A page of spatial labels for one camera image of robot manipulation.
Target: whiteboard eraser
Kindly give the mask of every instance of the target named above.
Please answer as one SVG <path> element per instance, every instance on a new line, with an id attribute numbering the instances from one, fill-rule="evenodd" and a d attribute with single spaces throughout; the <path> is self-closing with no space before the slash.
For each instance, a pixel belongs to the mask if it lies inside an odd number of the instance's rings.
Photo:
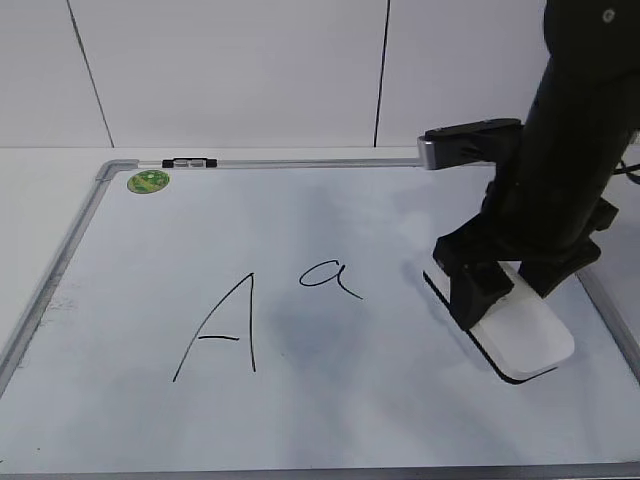
<path id="1" fill-rule="evenodd" d="M 547 303 L 508 264 L 501 263 L 514 283 L 467 334 L 503 380 L 519 384 L 554 370 L 575 349 L 571 332 Z M 435 262 L 425 271 L 449 299 L 449 277 Z"/>

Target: round sticker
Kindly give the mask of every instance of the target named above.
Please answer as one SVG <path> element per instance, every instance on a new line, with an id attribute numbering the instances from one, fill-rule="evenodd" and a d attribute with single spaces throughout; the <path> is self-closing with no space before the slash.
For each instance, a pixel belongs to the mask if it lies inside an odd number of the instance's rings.
<path id="1" fill-rule="evenodd" d="M 133 193 L 155 193 L 169 184 L 169 175 L 161 170 L 145 170 L 136 173 L 127 182 Z"/>

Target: grout line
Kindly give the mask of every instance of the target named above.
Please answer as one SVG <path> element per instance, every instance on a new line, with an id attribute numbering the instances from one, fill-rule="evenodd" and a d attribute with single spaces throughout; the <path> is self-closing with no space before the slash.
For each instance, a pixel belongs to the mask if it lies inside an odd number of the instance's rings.
<path id="1" fill-rule="evenodd" d="M 104 109 L 102 108 L 102 102 L 100 101 L 100 96 L 98 95 L 98 89 L 96 88 L 96 82 L 93 79 L 93 73 L 91 72 L 91 67 L 89 67 L 89 60 L 87 59 L 87 53 L 84 50 L 84 44 L 82 43 L 82 37 L 80 37 L 80 31 L 78 30 L 78 24 L 76 22 L 76 17 L 73 15 L 73 10 L 71 9 L 71 2 L 67 0 L 67 8 L 69 10 L 69 16 L 71 17 L 71 24 L 73 25 L 73 31 L 76 34 L 76 40 L 78 41 L 78 46 L 80 47 L 80 51 L 82 52 L 82 58 L 84 59 L 84 64 L 87 67 L 87 72 L 89 73 L 89 79 L 91 80 L 91 85 L 93 86 L 93 93 L 96 96 L 96 101 L 98 102 L 98 108 L 100 109 L 100 115 L 102 116 L 102 121 L 104 123 L 104 128 L 107 130 L 107 135 L 109 137 L 109 143 L 111 144 L 111 148 L 114 148 L 115 145 L 113 143 L 113 137 L 111 136 L 111 130 L 109 129 L 109 124 L 107 123 L 107 117 L 104 115 Z"/>
<path id="2" fill-rule="evenodd" d="M 376 106 L 376 126 L 373 131 L 373 146 L 378 146 L 378 126 L 380 125 L 380 105 L 382 104 L 382 83 L 384 81 L 384 64 L 387 59 L 387 38 L 389 37 L 389 13 L 391 0 L 387 0 L 387 13 L 384 21 L 384 40 L 382 41 L 382 58 L 380 60 L 380 80 L 378 82 L 378 104 Z"/>

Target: black marker writing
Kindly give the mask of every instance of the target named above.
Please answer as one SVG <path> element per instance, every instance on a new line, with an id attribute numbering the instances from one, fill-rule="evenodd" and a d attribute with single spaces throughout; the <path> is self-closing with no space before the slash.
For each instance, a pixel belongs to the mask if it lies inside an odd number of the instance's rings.
<path id="1" fill-rule="evenodd" d="M 249 290 L 249 350 L 251 353 L 251 368 L 252 370 L 255 372 L 256 371 L 256 359 L 254 356 L 254 352 L 253 352 L 253 286 L 255 283 L 255 274 L 254 273 L 250 273 L 249 275 L 247 275 L 246 277 L 244 277 L 242 280 L 240 280 L 238 283 L 235 284 L 235 286 L 229 290 L 224 297 L 222 297 L 222 300 L 220 300 L 215 307 L 213 307 L 211 309 L 211 311 L 209 312 L 209 314 L 204 318 L 204 320 L 202 321 L 202 323 L 200 324 L 200 326 L 198 327 L 198 329 L 196 330 L 196 333 L 193 334 L 193 337 L 191 338 L 191 341 L 189 342 L 189 345 L 187 346 L 187 349 L 184 352 L 184 355 L 182 355 L 182 359 L 180 360 L 180 364 L 178 365 L 178 369 L 176 370 L 175 375 L 173 376 L 173 381 L 175 382 L 178 379 L 178 375 L 180 375 L 180 370 L 182 369 L 182 365 L 184 365 L 184 362 L 187 359 L 187 356 L 189 355 L 189 351 L 191 350 L 191 347 L 193 346 L 193 343 L 196 341 L 196 339 L 206 339 L 206 338 L 221 338 L 221 339 L 225 339 L 225 340 L 240 340 L 240 338 L 238 337 L 230 337 L 227 335 L 203 335 L 201 337 L 199 337 L 198 335 L 200 334 L 200 331 L 204 328 L 204 326 L 207 324 L 207 321 L 209 321 L 209 319 L 211 318 L 211 316 L 214 314 L 214 312 L 218 309 L 218 307 L 220 305 L 222 305 L 224 303 L 224 301 L 229 298 L 229 296 L 235 292 L 244 282 L 246 282 L 247 280 L 251 281 L 251 287 Z"/>
<path id="2" fill-rule="evenodd" d="M 322 280 L 321 282 L 316 282 L 316 283 L 305 283 L 304 282 L 304 277 L 309 275 L 316 268 L 320 268 L 323 265 L 329 265 L 330 263 L 334 263 L 337 267 L 340 267 L 338 269 L 338 272 L 335 273 L 333 276 L 331 276 L 331 277 L 329 277 L 329 278 L 327 278 L 325 280 Z M 347 268 L 347 266 L 346 265 L 340 265 L 340 262 L 338 262 L 337 260 L 327 260 L 326 262 L 322 262 L 322 263 L 319 263 L 317 265 L 314 265 L 309 270 L 307 270 L 302 275 L 300 275 L 300 278 L 298 279 L 298 283 L 300 283 L 300 285 L 302 285 L 303 287 L 317 287 L 318 285 L 324 285 L 325 283 L 330 282 L 331 280 L 333 280 L 335 278 L 336 281 L 338 282 L 338 285 L 340 285 L 340 288 L 342 288 L 349 295 L 353 295 L 354 297 L 359 298 L 360 300 L 362 300 L 362 297 L 360 295 L 357 295 L 357 294 L 353 293 L 351 290 L 349 290 L 347 287 L 345 287 L 344 283 L 342 282 L 342 273 L 344 272 L 345 268 Z"/>
<path id="3" fill-rule="evenodd" d="M 202 340 L 204 338 L 221 338 L 223 340 L 233 340 L 234 342 L 240 340 L 240 337 L 230 337 L 229 335 L 200 335 L 198 340 Z"/>

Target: whiteboard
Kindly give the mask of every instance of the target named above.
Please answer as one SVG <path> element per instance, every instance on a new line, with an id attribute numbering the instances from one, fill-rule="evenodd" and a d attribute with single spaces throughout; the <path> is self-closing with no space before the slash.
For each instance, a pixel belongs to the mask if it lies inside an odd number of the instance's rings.
<path id="1" fill-rule="evenodd" d="M 492 168 L 167 171 L 108 184 L 0 398 L 0 472 L 640 458 L 638 383 L 575 278 L 548 300 L 575 354 L 520 386 L 424 284 Z"/>

